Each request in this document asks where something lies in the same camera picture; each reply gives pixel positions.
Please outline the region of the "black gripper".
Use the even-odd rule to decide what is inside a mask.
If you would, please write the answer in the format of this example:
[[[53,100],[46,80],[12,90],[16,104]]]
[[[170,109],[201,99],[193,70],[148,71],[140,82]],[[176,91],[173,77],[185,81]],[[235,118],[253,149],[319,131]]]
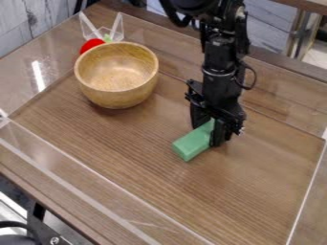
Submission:
[[[209,146],[221,146],[232,134],[241,134],[245,111],[236,99],[221,100],[217,104],[205,100],[201,93],[202,84],[198,81],[188,79],[186,86],[185,99],[190,103],[192,127],[198,128],[213,118]]]

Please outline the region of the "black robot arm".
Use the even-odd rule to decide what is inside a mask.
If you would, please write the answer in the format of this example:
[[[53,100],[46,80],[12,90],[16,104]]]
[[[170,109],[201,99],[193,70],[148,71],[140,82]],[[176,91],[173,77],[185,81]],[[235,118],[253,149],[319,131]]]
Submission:
[[[198,31],[204,60],[202,80],[186,81],[185,99],[190,103],[192,126],[206,122],[209,145],[219,146],[241,132],[247,114],[239,103],[241,92],[251,90],[244,62],[249,54],[248,12],[244,0],[158,0],[164,13],[178,28]]]

